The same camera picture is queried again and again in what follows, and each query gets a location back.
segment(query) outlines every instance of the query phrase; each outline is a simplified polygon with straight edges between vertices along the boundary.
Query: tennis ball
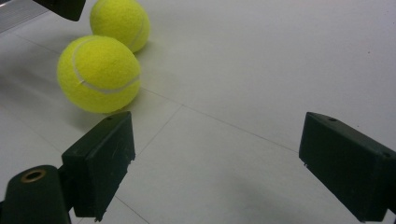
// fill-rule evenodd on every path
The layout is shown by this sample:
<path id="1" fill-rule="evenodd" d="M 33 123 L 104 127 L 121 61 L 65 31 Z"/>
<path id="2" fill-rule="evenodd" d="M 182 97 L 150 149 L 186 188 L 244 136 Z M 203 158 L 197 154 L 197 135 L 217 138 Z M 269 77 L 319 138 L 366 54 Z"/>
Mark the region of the tennis ball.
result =
<path id="1" fill-rule="evenodd" d="M 128 105 L 140 87 L 140 66 L 120 41 L 88 35 L 67 46 L 58 62 L 58 82 L 80 108 L 110 113 Z"/>
<path id="2" fill-rule="evenodd" d="M 135 0 L 99 0 L 91 10 L 94 35 L 118 39 L 132 52 L 142 49 L 149 39 L 149 17 Z"/>

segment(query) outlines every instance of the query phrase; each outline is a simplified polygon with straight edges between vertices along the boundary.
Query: tennis ball seam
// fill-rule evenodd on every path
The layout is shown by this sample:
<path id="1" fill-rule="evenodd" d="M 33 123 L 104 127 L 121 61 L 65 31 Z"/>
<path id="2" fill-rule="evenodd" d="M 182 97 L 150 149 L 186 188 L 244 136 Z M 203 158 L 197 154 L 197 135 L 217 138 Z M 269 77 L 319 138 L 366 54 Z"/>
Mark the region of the tennis ball seam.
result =
<path id="1" fill-rule="evenodd" d="M 134 36 L 134 39 L 131 41 L 131 43 L 128 45 L 128 48 L 129 49 L 131 49 L 133 46 L 134 46 L 134 44 L 135 44 L 135 42 L 139 39 L 139 37 L 142 35 L 142 33 L 143 33 L 143 28 L 144 28 L 144 26 L 145 26 L 145 20 L 146 20 L 146 18 L 145 18 L 145 15 L 144 14 L 142 14 L 142 20 L 141 20 L 141 24 L 140 24 L 140 30 L 139 30 L 139 32 L 137 32 L 137 34 Z"/>
<path id="2" fill-rule="evenodd" d="M 84 85 L 85 87 L 94 90 L 94 91 L 99 91 L 103 94 L 111 94 L 111 93 L 117 93 L 117 92 L 121 92 L 123 90 L 125 90 L 126 88 L 128 88 L 129 86 L 133 85 L 136 81 L 138 81 L 140 79 L 140 74 L 138 74 L 136 77 L 132 78 L 130 81 L 128 81 L 126 84 L 124 84 L 123 86 L 116 88 L 116 89 L 105 89 L 105 88 L 100 88 L 97 87 L 93 84 L 91 84 L 90 82 L 88 82 L 87 80 L 84 79 L 84 77 L 81 75 L 81 73 L 78 71 L 77 69 L 77 65 L 76 65 L 76 54 L 79 50 L 79 48 L 81 48 L 84 44 L 86 44 L 87 42 L 93 41 L 94 39 L 96 39 L 97 37 L 92 37 L 89 38 L 81 43 L 79 43 L 75 50 L 73 51 L 73 55 L 72 55 L 72 66 L 73 66 L 73 71 L 76 75 L 76 78 L 79 81 L 79 84 Z"/>

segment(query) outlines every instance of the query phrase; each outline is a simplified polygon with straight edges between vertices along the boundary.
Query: floor tile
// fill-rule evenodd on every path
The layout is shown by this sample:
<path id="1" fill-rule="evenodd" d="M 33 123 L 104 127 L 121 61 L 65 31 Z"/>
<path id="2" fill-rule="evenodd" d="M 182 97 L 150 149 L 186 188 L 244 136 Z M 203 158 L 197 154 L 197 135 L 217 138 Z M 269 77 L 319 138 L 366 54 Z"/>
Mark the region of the floor tile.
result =
<path id="1" fill-rule="evenodd" d="M 78 224 L 96 223 L 94 218 L 85 217 Z M 148 224 L 142 217 L 132 211 L 119 199 L 114 198 L 103 216 L 101 224 Z"/>
<path id="2" fill-rule="evenodd" d="M 81 112 L 81 120 L 74 119 L 76 110 L 64 97 L 56 81 L 59 54 L 36 44 L 9 35 L 0 43 L 1 50 L 0 100 L 4 107 L 41 134 L 60 151 L 65 151 L 103 116 Z M 73 126 L 67 118 L 73 119 Z"/>
<path id="3" fill-rule="evenodd" d="M 391 1 L 144 3 L 146 89 L 296 151 L 307 111 L 396 148 Z"/>
<path id="4" fill-rule="evenodd" d="M 48 11 L 38 3 L 28 0 L 6 0 L 0 5 L 0 33 Z"/>
<path id="5" fill-rule="evenodd" d="M 179 104 L 150 91 L 139 92 L 133 102 L 124 108 L 132 113 L 136 154 L 148 145 L 179 109 Z"/>
<path id="6" fill-rule="evenodd" d="M 117 195 L 150 224 L 359 223 L 297 153 L 186 107 Z"/>
<path id="7" fill-rule="evenodd" d="M 23 24 L 13 31 L 13 34 L 61 53 L 71 41 L 92 34 L 89 16 L 95 2 L 93 0 L 86 2 L 80 21 L 69 21 L 51 12 Z"/>

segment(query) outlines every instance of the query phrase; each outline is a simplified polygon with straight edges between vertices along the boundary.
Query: screw hole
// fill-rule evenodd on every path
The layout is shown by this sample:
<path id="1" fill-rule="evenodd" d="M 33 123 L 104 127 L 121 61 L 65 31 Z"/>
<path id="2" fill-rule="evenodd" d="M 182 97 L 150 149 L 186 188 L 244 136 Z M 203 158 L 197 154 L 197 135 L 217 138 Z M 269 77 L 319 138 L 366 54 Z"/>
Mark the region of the screw hole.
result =
<path id="1" fill-rule="evenodd" d="M 30 172 L 26 173 L 25 175 L 23 175 L 21 178 L 21 182 L 25 183 L 25 184 L 32 183 L 32 182 L 35 182 L 35 181 L 43 178 L 44 175 L 46 175 L 45 170 L 33 170 L 33 171 L 30 171 Z"/>

